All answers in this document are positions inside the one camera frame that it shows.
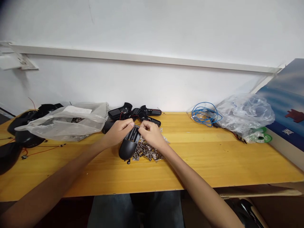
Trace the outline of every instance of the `black plastic housing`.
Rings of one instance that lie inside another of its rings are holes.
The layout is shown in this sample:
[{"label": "black plastic housing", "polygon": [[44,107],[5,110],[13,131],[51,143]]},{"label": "black plastic housing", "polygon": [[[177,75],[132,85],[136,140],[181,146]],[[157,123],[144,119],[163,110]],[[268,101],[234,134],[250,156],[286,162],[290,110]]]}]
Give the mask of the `black plastic housing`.
[{"label": "black plastic housing", "polygon": [[131,110],[132,105],[130,103],[125,102],[122,107],[108,111],[108,116],[114,121],[123,120],[124,115],[131,112]]},{"label": "black plastic housing", "polygon": [[25,148],[33,148],[44,142],[44,138],[40,138],[29,131],[17,131],[15,134],[16,143]]},{"label": "black plastic housing", "polygon": [[161,122],[159,120],[156,120],[156,119],[153,119],[151,117],[148,117],[147,114],[145,112],[141,112],[139,115],[138,115],[138,118],[140,119],[140,121],[144,121],[144,120],[147,120],[147,121],[150,121],[152,123],[155,123],[157,124],[158,127],[161,126]]},{"label": "black plastic housing", "polygon": [[140,139],[140,133],[138,132],[139,126],[134,125],[133,129],[124,138],[120,149],[119,157],[122,160],[129,160],[133,157],[137,148],[138,141]]},{"label": "black plastic housing", "polygon": [[132,110],[132,112],[125,114],[124,117],[123,117],[123,119],[132,118],[133,121],[135,122],[135,120],[138,118],[138,114],[141,113],[141,112],[142,112],[141,109],[139,109],[139,108],[134,108],[134,109]]},{"label": "black plastic housing", "polygon": [[15,128],[27,125],[30,121],[38,118],[38,111],[27,111],[17,117],[7,128],[7,131],[12,135],[16,134]]},{"label": "black plastic housing", "polygon": [[38,109],[38,118],[44,117],[45,115],[49,114],[50,112],[63,107],[62,104],[42,104]]},{"label": "black plastic housing", "polygon": [[0,175],[10,170],[19,158],[22,146],[11,142],[0,146]]},{"label": "black plastic housing", "polygon": [[162,114],[159,109],[148,109],[145,105],[141,106],[140,109],[144,111],[147,116],[160,116]]},{"label": "black plastic housing", "polygon": [[107,120],[104,124],[104,127],[102,128],[101,132],[106,134],[110,128],[113,126],[113,124],[115,123],[115,121],[113,120]]}]

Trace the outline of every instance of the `wall molding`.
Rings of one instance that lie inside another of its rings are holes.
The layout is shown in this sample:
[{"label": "wall molding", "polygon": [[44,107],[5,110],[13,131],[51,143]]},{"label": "wall molding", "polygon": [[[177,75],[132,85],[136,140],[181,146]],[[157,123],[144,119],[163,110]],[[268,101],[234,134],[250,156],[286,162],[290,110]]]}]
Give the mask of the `wall molding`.
[{"label": "wall molding", "polygon": [[[252,72],[262,72],[262,73],[277,73],[282,69],[278,67],[269,67],[269,66],[254,66],[254,65],[237,64],[237,63],[180,59],[180,58],[143,55],[143,54],[128,54],[128,53],[103,52],[103,51],[94,51],[94,50],[70,49],[70,48],[62,48],[62,47],[26,46],[26,45],[17,45],[13,43],[10,43],[10,46],[14,52],[18,52],[21,54],[39,54],[39,55],[93,58],[93,59],[124,60],[124,61],[135,61],[135,62],[193,66],[193,67],[208,67],[208,68],[218,68],[218,69],[252,71]],[[8,48],[6,49],[3,48],[1,49],[1,52],[9,53],[12,51],[9,50]]]}]

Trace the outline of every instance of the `coiled blue cable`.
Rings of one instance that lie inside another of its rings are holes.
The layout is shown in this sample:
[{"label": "coiled blue cable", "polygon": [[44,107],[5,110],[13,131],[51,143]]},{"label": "coiled blue cable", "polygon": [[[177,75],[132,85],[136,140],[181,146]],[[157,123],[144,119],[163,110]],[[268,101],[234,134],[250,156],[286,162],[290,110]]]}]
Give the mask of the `coiled blue cable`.
[{"label": "coiled blue cable", "polygon": [[[199,106],[200,104],[211,104],[214,107],[214,110]],[[204,124],[207,127],[213,127],[213,123],[220,121],[223,117],[218,113],[216,107],[210,102],[201,102],[194,106],[191,112],[192,118],[195,122]]]}]

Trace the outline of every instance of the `clear plastic bag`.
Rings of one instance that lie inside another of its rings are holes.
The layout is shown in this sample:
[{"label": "clear plastic bag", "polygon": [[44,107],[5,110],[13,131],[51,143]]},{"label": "clear plastic bag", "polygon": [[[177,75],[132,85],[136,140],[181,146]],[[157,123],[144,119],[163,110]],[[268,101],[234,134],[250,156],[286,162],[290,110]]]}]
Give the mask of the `clear plastic bag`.
[{"label": "clear plastic bag", "polygon": [[90,134],[102,130],[108,117],[108,106],[108,103],[96,103],[61,107],[25,126],[17,127],[15,130],[28,130],[32,134],[46,139],[78,142]]},{"label": "clear plastic bag", "polygon": [[272,124],[275,120],[270,104],[257,94],[232,95],[218,104],[217,111],[223,117],[218,124],[248,143],[254,143],[258,138],[254,129]]}]

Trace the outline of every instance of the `wooden table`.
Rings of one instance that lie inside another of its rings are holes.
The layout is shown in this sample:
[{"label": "wooden table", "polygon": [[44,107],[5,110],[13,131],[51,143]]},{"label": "wooden table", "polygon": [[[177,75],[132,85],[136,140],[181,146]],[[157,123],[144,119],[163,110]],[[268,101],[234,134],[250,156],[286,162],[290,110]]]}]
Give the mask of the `wooden table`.
[{"label": "wooden table", "polygon": [[[184,112],[156,117],[171,147],[212,187],[298,182],[304,174],[268,144],[244,144],[220,128],[208,128]],[[0,138],[11,121],[0,126]],[[14,167],[0,176],[0,201],[19,200],[60,167],[80,154],[83,146],[100,139],[96,133],[81,142],[66,142],[64,147],[19,158]],[[0,140],[0,145],[9,140]],[[44,142],[58,146],[63,142]],[[49,149],[35,147],[28,154]],[[65,197],[120,194],[183,189],[166,160],[155,163],[145,158],[128,165],[118,156],[119,146],[98,155],[82,172]]]}]

